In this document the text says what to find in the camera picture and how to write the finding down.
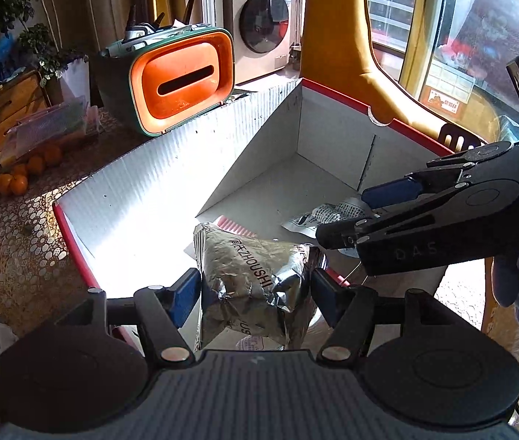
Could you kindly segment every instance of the window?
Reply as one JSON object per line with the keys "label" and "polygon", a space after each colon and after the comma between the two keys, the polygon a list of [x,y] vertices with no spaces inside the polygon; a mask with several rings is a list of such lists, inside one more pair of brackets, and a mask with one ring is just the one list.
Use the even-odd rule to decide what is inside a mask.
{"label": "window", "polygon": [[519,140],[519,100],[506,70],[518,55],[519,0],[444,0],[420,101],[488,142]]}
{"label": "window", "polygon": [[414,0],[368,0],[372,40],[378,63],[394,79],[404,62]]}

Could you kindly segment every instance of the potted plant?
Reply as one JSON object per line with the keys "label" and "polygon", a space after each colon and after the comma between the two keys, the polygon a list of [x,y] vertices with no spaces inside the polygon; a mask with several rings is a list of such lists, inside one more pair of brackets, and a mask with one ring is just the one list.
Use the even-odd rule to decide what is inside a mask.
{"label": "potted plant", "polygon": [[[0,0],[0,31],[7,34],[14,29],[15,20],[21,22],[24,31],[19,35],[19,46],[27,55],[29,63],[39,71],[40,85],[46,88],[52,104],[79,95],[84,95],[90,101],[88,57],[80,51],[58,46],[53,31],[43,23],[28,28],[26,22],[34,15],[32,1],[34,0]],[[47,11],[46,18],[51,27]],[[72,64],[74,68],[72,74],[69,74]]]}

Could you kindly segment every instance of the wooden cabinet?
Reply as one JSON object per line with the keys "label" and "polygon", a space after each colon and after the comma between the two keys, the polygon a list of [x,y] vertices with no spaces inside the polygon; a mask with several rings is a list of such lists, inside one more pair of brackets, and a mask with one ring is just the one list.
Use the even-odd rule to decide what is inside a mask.
{"label": "wooden cabinet", "polygon": [[39,73],[31,71],[0,87],[0,148],[6,132],[18,120],[49,106],[39,81]]}

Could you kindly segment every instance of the yellow leather chair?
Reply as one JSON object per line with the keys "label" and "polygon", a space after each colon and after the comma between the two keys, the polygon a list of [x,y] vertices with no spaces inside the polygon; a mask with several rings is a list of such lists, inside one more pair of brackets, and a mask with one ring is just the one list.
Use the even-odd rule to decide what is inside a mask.
{"label": "yellow leather chair", "polygon": [[371,34],[367,0],[306,0],[300,75],[370,105],[381,123],[398,119],[437,139],[446,119],[381,69]]}

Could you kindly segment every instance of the orange fruit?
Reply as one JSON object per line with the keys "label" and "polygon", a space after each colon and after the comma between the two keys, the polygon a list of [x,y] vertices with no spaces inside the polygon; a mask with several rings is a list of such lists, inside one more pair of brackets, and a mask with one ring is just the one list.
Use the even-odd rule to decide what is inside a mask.
{"label": "orange fruit", "polygon": [[17,164],[11,170],[11,175],[23,175],[27,177],[27,166],[25,164]]}
{"label": "orange fruit", "polygon": [[62,149],[54,143],[49,143],[43,150],[43,158],[48,167],[55,167],[62,162]]}
{"label": "orange fruit", "polygon": [[11,193],[11,188],[9,188],[9,185],[11,184],[12,179],[13,176],[8,173],[0,174],[0,194],[3,197],[6,197]]}
{"label": "orange fruit", "polygon": [[9,188],[14,195],[23,195],[27,191],[27,177],[24,175],[15,175],[9,183]]}
{"label": "orange fruit", "polygon": [[32,175],[41,175],[45,170],[45,162],[40,155],[34,155],[27,162],[27,171]]}

